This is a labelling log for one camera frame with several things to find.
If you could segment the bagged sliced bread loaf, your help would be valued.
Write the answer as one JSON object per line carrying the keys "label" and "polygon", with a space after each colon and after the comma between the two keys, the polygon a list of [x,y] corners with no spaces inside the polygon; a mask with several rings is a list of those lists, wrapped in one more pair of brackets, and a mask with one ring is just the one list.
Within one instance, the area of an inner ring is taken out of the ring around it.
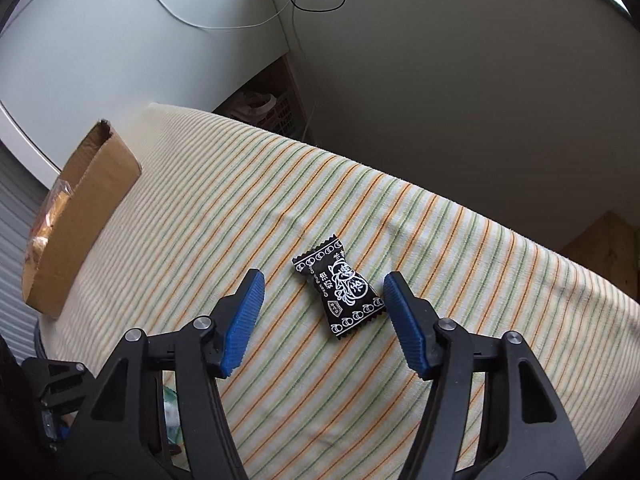
{"label": "bagged sliced bread loaf", "polygon": [[40,260],[53,233],[56,220],[61,217],[73,190],[67,181],[58,179],[40,207],[34,225],[29,231],[25,249],[23,283],[31,283]]}

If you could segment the white cabinet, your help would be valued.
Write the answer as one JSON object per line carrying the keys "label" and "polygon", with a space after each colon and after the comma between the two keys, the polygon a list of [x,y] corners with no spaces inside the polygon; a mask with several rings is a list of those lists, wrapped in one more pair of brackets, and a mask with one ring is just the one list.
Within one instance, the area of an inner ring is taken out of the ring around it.
{"label": "white cabinet", "polygon": [[1,21],[1,140],[50,184],[99,119],[210,112],[288,50],[273,0],[17,0]]}

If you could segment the black candy wrapper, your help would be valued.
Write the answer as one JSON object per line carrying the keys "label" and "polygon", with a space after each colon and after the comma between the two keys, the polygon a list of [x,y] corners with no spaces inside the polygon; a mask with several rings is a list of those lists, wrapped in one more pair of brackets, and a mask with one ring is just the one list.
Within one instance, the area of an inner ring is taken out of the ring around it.
{"label": "black candy wrapper", "polygon": [[355,333],[386,310],[382,297],[347,262],[344,246],[335,234],[294,257],[292,265],[314,285],[330,332],[337,339]]}

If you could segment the striped table cloth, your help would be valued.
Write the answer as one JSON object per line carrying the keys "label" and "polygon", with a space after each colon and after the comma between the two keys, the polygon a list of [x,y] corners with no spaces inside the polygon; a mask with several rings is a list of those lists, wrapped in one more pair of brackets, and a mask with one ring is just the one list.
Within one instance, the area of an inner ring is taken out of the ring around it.
{"label": "striped table cloth", "polygon": [[252,479],[393,479],[430,386],[379,315],[334,337],[295,256],[336,236],[374,289],[400,272],[471,333],[521,333],[587,462],[639,396],[639,307],[604,278],[476,212],[321,148],[153,104],[122,130],[142,173],[93,245],[50,358],[99,370],[131,327],[178,330],[265,275],[242,364],[219,383]]}

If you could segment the small green wrapped candy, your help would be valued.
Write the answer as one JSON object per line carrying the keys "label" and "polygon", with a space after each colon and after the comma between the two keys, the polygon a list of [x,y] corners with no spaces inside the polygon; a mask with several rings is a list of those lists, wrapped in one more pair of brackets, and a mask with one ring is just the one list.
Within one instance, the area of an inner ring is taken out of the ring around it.
{"label": "small green wrapped candy", "polygon": [[178,396],[171,388],[163,388],[163,406],[169,452],[171,456],[176,456],[182,452],[182,432]]}

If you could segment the brown cardboard box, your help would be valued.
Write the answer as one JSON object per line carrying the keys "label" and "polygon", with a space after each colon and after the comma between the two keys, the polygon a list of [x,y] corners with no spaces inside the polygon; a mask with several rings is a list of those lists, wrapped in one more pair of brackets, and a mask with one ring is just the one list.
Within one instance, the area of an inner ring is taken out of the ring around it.
{"label": "brown cardboard box", "polygon": [[109,122],[99,120],[56,178],[67,181],[73,195],[56,220],[34,279],[24,284],[22,275],[25,304],[49,318],[61,315],[93,244],[140,176],[134,154]]}

